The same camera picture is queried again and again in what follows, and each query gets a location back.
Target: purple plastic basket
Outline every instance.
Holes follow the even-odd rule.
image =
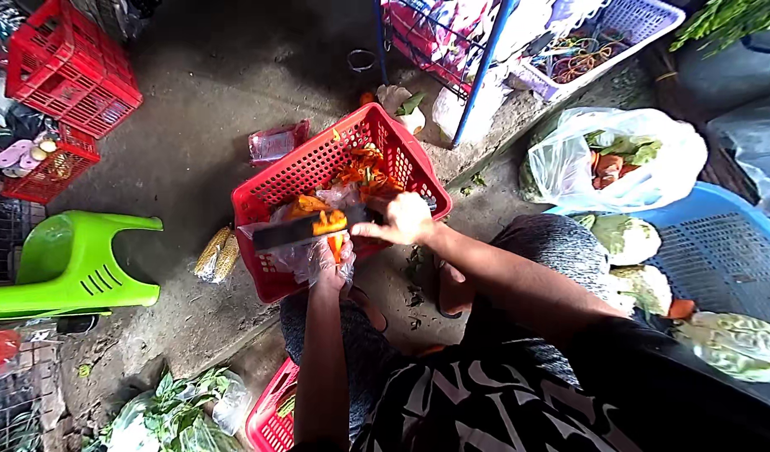
[[[531,65],[529,59],[523,59],[517,74],[520,80],[544,100],[558,100],[590,83],[613,65],[631,57],[644,46],[677,28],[683,23],[686,14],[658,0],[613,0],[598,17],[601,18],[600,21],[604,27],[614,28],[628,36],[628,41],[633,45],[619,56],[611,58],[566,84],[555,83]]]

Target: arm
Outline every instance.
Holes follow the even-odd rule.
[[[402,193],[390,202],[386,218],[388,226],[357,224],[351,233],[429,247],[474,280],[494,307],[558,347],[601,318],[624,316],[559,272],[432,221],[427,204],[415,193]]]
[[[341,255],[348,263],[351,241]],[[340,326],[340,290],[346,283],[326,243],[321,240],[312,251],[310,287],[304,351],[298,374],[294,434],[296,442],[327,440],[341,450],[349,448],[349,382]]]

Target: person's left hand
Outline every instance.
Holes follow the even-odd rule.
[[[335,263],[334,254],[325,237],[313,243],[308,264],[310,287],[321,284],[340,291],[346,283],[351,284],[355,258],[352,252],[353,245],[347,231],[338,233],[343,235],[340,264]]]

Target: gray shorts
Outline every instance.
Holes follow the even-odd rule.
[[[590,231],[568,217],[551,214],[517,216],[491,244],[546,265],[603,299],[608,295],[603,284],[603,275],[608,273],[608,256],[604,248]],[[355,438],[366,414],[380,398],[389,370],[416,358],[403,356],[393,348],[355,303],[344,301],[340,307],[349,377],[349,433]],[[300,363],[304,346],[306,312],[306,292],[291,295],[281,302],[285,348],[296,364]],[[511,349],[516,353],[526,355],[528,360],[551,375],[580,387],[569,361],[557,348],[523,326],[506,320],[503,313],[491,307],[488,298],[477,295],[460,347],[489,350],[497,344],[512,344]]]

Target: hand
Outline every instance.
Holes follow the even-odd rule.
[[[313,243],[308,257],[308,270],[310,287],[315,284],[330,287],[340,291],[346,283],[351,284],[354,275],[354,258],[352,243],[349,233],[339,232],[343,235],[343,245],[340,248],[340,264],[334,261],[334,254],[330,249],[326,237],[322,237]]]
[[[400,193],[390,201],[385,212],[388,225],[357,223],[351,229],[353,236],[373,237],[394,244],[423,244],[435,223],[430,208],[418,193]]]

